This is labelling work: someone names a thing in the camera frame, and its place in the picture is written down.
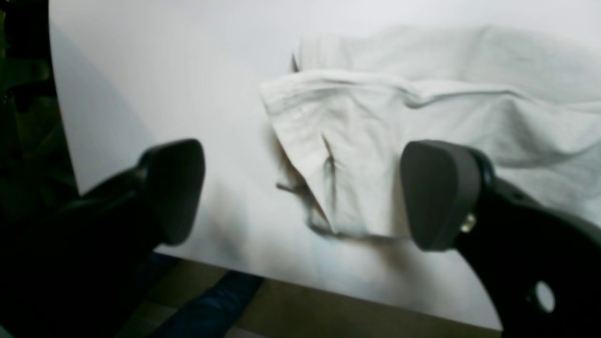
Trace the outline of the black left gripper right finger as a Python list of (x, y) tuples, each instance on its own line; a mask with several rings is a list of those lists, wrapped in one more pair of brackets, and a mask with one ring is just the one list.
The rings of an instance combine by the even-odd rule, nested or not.
[(400, 177), (415, 244), (463, 257), (504, 338), (600, 336), (599, 227), (497, 178), (475, 148), (412, 141)]

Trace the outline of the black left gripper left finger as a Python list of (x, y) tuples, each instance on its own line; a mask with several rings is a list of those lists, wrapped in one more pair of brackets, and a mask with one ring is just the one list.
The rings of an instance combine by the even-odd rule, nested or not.
[(137, 307), (138, 272), (193, 229), (205, 177), (196, 139), (147, 149), (47, 217), (1, 235), (1, 327), (15, 338), (111, 338)]

